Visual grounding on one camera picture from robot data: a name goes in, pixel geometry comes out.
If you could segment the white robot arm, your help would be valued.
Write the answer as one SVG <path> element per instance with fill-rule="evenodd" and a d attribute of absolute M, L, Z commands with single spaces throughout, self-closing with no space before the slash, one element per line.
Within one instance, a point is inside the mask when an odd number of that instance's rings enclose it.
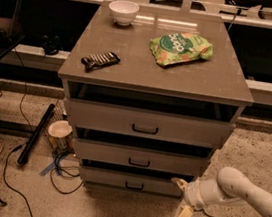
<path fill-rule="evenodd" d="M 195 180 L 182 178 L 171 181 L 182 192 L 182 200 L 174 217 L 192 217 L 195 211 L 212 204 L 248 203 L 262 217 L 272 217 L 272 194 L 253 184 L 240 170 L 221 168 L 214 179 Z"/>

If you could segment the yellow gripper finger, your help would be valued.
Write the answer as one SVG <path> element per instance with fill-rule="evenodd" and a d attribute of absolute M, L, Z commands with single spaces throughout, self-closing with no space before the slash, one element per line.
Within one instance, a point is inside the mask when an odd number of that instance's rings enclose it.
<path fill-rule="evenodd" d="M 184 191 L 185 188 L 188 186 L 188 183 L 182 179 L 182 178 L 172 178 L 171 181 L 178 186 L 178 188 L 181 190 L 181 191 Z"/>
<path fill-rule="evenodd" d="M 194 209 L 191 206 L 179 205 L 176 209 L 176 215 L 174 217 L 192 217 L 194 213 Z"/>

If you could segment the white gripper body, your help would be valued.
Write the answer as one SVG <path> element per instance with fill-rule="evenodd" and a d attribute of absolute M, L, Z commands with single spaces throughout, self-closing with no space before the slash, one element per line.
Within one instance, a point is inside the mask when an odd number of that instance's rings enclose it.
<path fill-rule="evenodd" d="M 195 180 L 183 187 L 180 205 L 192 210 L 202 210 L 218 202 L 219 186 L 215 179 Z"/>

